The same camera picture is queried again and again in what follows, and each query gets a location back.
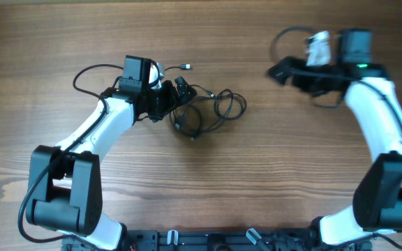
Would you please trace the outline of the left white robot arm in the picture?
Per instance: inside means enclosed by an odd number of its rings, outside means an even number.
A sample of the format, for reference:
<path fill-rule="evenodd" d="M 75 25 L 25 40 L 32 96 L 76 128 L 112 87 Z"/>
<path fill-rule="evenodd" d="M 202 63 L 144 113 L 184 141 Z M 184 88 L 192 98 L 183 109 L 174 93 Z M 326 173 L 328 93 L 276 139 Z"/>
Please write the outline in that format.
<path fill-rule="evenodd" d="M 136 122 L 161 121 L 197 92 L 183 77 L 167 80 L 152 59 L 126 56 L 121 71 L 96 95 L 96 109 L 73 134 L 31 154 L 28 189 L 17 217 L 19 233 L 29 242 L 136 250 L 126 226 L 102 212 L 101 163 Z"/>

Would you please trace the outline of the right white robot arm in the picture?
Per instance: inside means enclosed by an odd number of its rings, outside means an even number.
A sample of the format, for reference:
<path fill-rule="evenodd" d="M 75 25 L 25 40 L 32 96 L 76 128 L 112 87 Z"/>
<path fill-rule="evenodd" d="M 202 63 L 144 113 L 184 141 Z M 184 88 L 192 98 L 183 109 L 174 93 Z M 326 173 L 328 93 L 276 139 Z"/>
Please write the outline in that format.
<path fill-rule="evenodd" d="M 311 100 L 331 92 L 347 105 L 362 130 L 371 166 L 352 203 L 338 213 L 319 217 L 304 232 L 305 250 L 360 250 L 375 238 L 391 241 L 402 232 L 402 109 L 394 83 L 383 65 L 373 62 L 373 34 L 368 29 L 339 31 L 331 50 L 329 33 L 304 27 L 306 56 L 281 56 L 273 40 L 267 74 L 291 84 Z"/>

